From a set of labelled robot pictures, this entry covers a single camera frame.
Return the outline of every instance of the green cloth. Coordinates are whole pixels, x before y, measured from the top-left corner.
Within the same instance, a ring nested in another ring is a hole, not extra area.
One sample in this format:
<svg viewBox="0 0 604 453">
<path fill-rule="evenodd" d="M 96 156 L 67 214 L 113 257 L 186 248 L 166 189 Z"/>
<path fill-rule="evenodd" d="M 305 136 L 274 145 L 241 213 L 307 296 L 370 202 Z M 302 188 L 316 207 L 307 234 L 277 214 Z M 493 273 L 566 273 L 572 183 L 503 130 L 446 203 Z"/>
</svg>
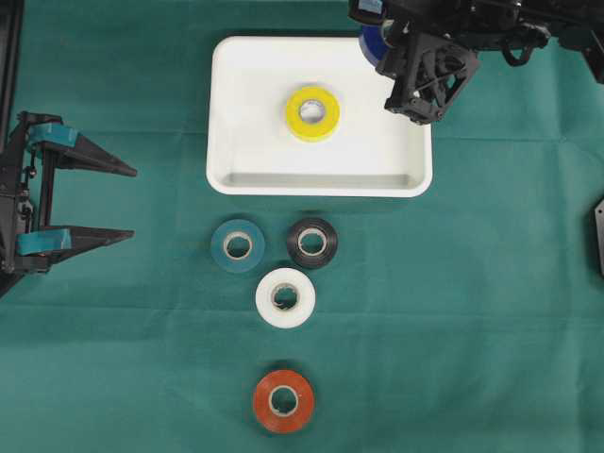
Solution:
<svg viewBox="0 0 604 453">
<path fill-rule="evenodd" d="M 3 451 L 604 450 L 592 216 L 604 87 L 579 54 L 553 42 L 520 69 L 481 55 L 434 127 L 434 182 L 419 198 L 210 188 L 216 43 L 349 35 L 346 13 L 345 1 L 27 0 L 13 113 L 61 114 L 139 170 L 60 172 L 53 221 L 137 233 L 0 301 Z M 309 213 L 336 227 L 340 250 L 307 272 L 318 294 L 308 323 L 277 330 L 255 288 L 291 265 L 286 231 Z M 267 238 L 262 264 L 239 276 L 209 252 L 233 217 Z M 279 366 L 317 398 L 291 436 L 267 433 L 251 409 Z"/>
</svg>

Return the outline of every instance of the teal tape roll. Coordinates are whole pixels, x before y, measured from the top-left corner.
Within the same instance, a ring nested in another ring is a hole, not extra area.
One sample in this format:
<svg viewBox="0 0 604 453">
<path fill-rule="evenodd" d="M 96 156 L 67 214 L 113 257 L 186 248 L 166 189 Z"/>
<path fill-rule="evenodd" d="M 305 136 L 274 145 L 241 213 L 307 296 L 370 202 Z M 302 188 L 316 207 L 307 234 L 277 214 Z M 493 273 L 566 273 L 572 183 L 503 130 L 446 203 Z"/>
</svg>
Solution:
<svg viewBox="0 0 604 453">
<path fill-rule="evenodd" d="M 46 229 L 17 235 L 17 253 L 21 256 L 72 248 L 69 229 Z"/>
<path fill-rule="evenodd" d="M 228 243 L 235 239 L 248 242 L 249 249 L 241 257 L 231 256 L 228 252 Z M 250 271 L 262 261 L 264 247 L 264 236 L 257 226 L 247 220 L 230 220 L 214 231 L 210 252 L 220 267 L 239 274 Z"/>
</svg>

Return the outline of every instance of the white plastic tray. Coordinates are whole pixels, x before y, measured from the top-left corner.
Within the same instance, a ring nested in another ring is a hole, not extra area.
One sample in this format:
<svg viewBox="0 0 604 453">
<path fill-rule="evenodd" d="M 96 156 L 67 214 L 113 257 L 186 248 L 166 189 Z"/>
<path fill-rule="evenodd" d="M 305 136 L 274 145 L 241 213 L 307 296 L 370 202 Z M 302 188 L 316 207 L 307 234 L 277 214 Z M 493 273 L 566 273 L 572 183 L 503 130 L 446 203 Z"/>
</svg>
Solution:
<svg viewBox="0 0 604 453">
<path fill-rule="evenodd" d="M 285 105 L 298 88 L 336 95 L 342 117 L 298 140 Z M 412 197 L 432 180 L 429 126 L 384 110 L 393 81 L 355 38 L 232 37 L 214 51 L 207 178 L 220 193 Z"/>
</svg>

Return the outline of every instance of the black metal frame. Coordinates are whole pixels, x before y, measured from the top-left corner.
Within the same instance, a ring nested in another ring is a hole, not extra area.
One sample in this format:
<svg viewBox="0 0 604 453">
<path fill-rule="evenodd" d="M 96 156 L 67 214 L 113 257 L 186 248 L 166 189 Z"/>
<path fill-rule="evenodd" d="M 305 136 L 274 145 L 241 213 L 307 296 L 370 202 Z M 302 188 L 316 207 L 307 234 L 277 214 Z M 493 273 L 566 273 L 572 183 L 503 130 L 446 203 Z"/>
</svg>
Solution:
<svg viewBox="0 0 604 453">
<path fill-rule="evenodd" d="M 19 40 L 25 0 L 0 0 L 0 297 L 30 273 L 46 273 L 61 261 L 100 246 L 131 238 L 134 231 L 83 226 L 51 226 L 55 172 L 78 169 L 135 176 L 136 170 L 81 134 L 73 146 L 46 141 L 29 146 L 29 129 L 40 124 L 62 124 L 56 115 L 22 112 L 19 125 L 6 143 L 15 91 Z M 25 151 L 31 162 L 24 169 Z M 42 185 L 38 212 L 30 199 L 29 181 L 35 177 L 36 158 L 42 159 Z M 66 229 L 71 246 L 27 256 L 17 253 L 19 235 Z"/>
<path fill-rule="evenodd" d="M 122 176 L 137 172 L 121 160 L 79 134 L 74 146 L 53 142 L 29 146 L 31 162 L 24 168 L 28 131 L 40 124 L 62 124 L 56 115 L 22 112 L 4 154 L 0 155 L 0 297 L 24 275 L 46 273 L 61 261 L 100 246 L 112 245 L 134 236 L 134 231 L 83 226 L 51 226 L 55 172 L 57 169 L 89 170 Z M 38 173 L 37 156 L 42 158 L 42 185 L 38 212 L 30 199 L 29 181 Z M 67 229 L 71 247 L 20 256 L 17 237 L 36 231 Z"/>
<path fill-rule="evenodd" d="M 0 0 L 0 155 L 8 133 L 15 91 L 25 0 Z"/>
</svg>

